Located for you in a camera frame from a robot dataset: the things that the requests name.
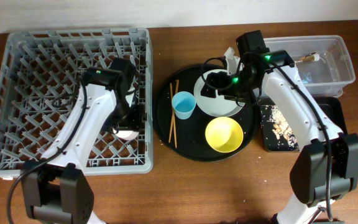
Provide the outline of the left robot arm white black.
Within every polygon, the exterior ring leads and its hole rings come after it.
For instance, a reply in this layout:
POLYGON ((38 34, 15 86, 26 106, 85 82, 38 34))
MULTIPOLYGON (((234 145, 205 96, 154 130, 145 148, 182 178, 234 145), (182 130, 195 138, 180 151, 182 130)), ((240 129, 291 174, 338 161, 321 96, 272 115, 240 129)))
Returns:
POLYGON ((134 96, 137 69, 115 58, 107 69, 91 67, 79 76, 76 103, 62 130, 39 161, 27 161, 18 177, 25 211, 41 223, 101 223, 84 169, 101 131, 131 141, 142 127, 134 96))

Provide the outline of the gold snack wrapper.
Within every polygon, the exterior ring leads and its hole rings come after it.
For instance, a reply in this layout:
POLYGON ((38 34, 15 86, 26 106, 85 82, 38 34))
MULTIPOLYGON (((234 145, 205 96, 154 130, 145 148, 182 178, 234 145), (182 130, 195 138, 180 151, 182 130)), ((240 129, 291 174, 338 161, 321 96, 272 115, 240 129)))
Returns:
POLYGON ((302 62, 317 62, 320 59, 319 54, 316 52, 310 53, 308 55, 302 56, 298 60, 295 60, 295 63, 302 63, 302 62))

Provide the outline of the yellow bowl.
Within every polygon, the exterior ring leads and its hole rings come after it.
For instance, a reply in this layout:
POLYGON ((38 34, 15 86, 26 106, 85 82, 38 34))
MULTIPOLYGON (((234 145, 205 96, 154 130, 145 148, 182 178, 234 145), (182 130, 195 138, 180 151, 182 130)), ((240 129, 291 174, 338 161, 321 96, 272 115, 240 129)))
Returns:
POLYGON ((244 132, 240 124, 229 117, 211 120, 206 126, 204 135, 208 145, 221 153, 234 152, 244 140, 244 132))

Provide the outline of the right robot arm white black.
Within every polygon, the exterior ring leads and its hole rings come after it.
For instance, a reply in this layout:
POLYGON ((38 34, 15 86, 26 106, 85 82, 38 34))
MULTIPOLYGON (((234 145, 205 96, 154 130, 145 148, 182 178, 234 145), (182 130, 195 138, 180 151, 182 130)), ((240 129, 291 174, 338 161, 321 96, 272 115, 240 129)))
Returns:
POLYGON ((212 91, 215 116, 220 103, 238 107, 257 104, 254 90, 269 97, 291 127, 300 149, 290 172, 292 196, 272 223, 312 223, 320 213, 331 215, 331 205, 358 184, 358 135, 347 134, 332 122, 305 87, 296 64, 296 40, 265 39, 261 31, 246 32, 219 58, 220 69, 200 69, 209 98, 212 91))

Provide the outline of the food scraps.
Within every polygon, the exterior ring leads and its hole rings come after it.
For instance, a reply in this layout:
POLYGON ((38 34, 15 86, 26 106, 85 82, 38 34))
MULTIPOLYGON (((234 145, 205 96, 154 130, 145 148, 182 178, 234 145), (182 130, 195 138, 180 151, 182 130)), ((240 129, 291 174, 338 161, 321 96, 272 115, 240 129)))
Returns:
POLYGON ((284 140, 287 141, 289 148, 295 150, 297 148, 297 140, 282 112, 276 105, 268 105, 265 109, 271 112, 268 121, 273 123, 272 132, 276 139, 280 140, 281 138, 284 138, 284 140))

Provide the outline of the pink plastic cup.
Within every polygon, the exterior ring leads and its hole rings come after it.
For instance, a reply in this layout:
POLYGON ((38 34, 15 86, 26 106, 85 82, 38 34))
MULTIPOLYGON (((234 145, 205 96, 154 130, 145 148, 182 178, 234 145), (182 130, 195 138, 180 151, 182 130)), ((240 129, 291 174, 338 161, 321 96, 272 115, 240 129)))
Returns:
POLYGON ((111 132, 113 135, 126 141, 133 140, 139 135, 139 130, 131 130, 126 127, 121 128, 120 126, 112 127, 111 132))

